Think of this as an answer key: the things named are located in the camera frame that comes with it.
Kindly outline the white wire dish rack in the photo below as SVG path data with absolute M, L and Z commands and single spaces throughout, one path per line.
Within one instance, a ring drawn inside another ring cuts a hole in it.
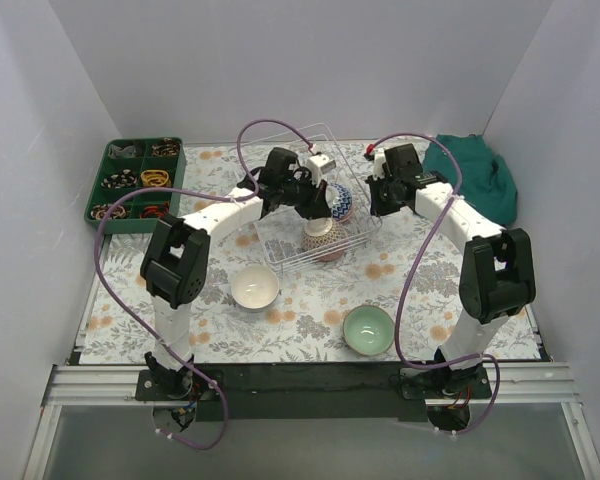
M 280 133 L 243 148 L 261 187 L 256 231 L 279 273 L 329 262 L 364 246 L 382 226 L 370 214 L 367 186 L 353 156 L 322 124 Z

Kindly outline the blue white patterned bowl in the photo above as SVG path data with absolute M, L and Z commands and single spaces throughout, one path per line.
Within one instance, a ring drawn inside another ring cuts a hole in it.
M 353 196 L 347 187 L 337 183 L 329 184 L 326 190 L 326 199 L 335 221 L 346 222 L 349 220 L 353 213 Z

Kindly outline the brown geometric patterned bowl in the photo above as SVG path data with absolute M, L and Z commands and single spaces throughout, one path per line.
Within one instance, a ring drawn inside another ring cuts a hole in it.
M 344 241 L 344 228 L 332 218 L 308 220 L 303 228 L 301 245 L 304 251 L 325 249 Z

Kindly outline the red patterned bowl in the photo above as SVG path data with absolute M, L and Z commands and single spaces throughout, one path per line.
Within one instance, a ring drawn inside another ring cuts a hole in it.
M 319 262 L 331 262 L 339 259 L 345 253 L 345 249 L 332 250 L 329 252 L 325 252 L 323 255 L 316 258 Z

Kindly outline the plain white bowl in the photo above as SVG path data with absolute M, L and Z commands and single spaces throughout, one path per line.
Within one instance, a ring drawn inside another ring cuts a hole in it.
M 264 265 L 250 265 L 233 277 L 230 293 L 235 303 L 247 311 L 260 311 L 272 305 L 279 295 L 275 272 Z

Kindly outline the mint green bowl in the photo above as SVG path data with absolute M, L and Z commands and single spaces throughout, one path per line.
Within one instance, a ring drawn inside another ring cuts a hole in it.
M 391 316 L 374 305 L 360 305 L 344 318 L 345 343 L 356 353 L 373 357 L 384 354 L 394 343 L 394 321 Z

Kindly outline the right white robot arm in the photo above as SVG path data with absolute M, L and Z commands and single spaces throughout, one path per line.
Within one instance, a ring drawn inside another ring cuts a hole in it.
M 364 154 L 373 172 L 366 183 L 371 213 L 388 216 L 403 208 L 433 223 L 462 254 L 458 295 L 462 311 L 430 365 L 412 365 L 416 385 L 455 397 L 484 380 L 483 355 L 498 330 L 536 295 L 531 240 L 522 229 L 488 220 L 438 172 L 423 169 L 415 147 L 371 144 Z

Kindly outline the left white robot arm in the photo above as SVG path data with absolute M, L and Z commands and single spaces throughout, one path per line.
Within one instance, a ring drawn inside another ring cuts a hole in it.
M 193 359 L 188 341 L 191 304 L 204 287 L 211 247 L 281 206 L 312 222 L 331 219 L 325 174 L 335 167 L 324 153 L 300 164 L 295 152 L 275 147 L 266 163 L 248 170 L 225 199 L 193 214 L 167 214 L 159 220 L 140 274 L 151 296 L 158 335 L 145 362 L 168 398 L 180 400 L 192 390 L 193 377 L 184 366 Z

